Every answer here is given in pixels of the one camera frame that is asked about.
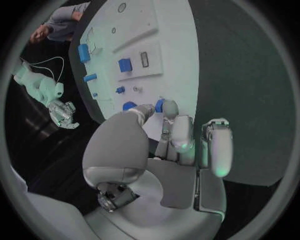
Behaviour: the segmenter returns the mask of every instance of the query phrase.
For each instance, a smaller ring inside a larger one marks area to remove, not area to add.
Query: cable
[[[29,63],[29,65],[32,66],[32,67],[35,67],[35,68],[47,69],[47,70],[51,71],[51,70],[50,70],[49,68],[47,68],[47,67],[37,67],[37,66],[35,66],[35,65],[39,65],[39,64],[42,64],[42,63],[46,63],[46,62],[49,62],[49,61],[51,61],[51,60],[53,60],[53,59],[61,59],[61,60],[62,60],[61,71],[60,71],[59,77],[58,77],[58,79],[57,79],[57,81],[56,81],[56,83],[58,83],[59,80],[61,79],[61,76],[62,76],[63,71],[64,71],[64,67],[65,67],[65,60],[64,60],[64,58],[62,58],[61,56],[55,56],[55,57],[52,57],[52,58],[49,58],[49,59],[47,59],[47,60],[40,61],[40,62]]]

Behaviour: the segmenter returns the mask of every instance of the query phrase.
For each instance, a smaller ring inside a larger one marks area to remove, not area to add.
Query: white mounting plate
[[[118,12],[121,4],[123,12]],[[108,0],[95,14],[80,39],[89,47],[85,63],[90,93],[105,119],[131,101],[153,104],[160,98],[175,100],[180,115],[195,118],[199,53],[197,32],[188,0]],[[149,67],[140,53],[147,52]],[[121,72],[118,61],[130,58],[132,71]],[[124,86],[125,92],[116,89]],[[162,113],[155,113],[143,129],[159,141]]]

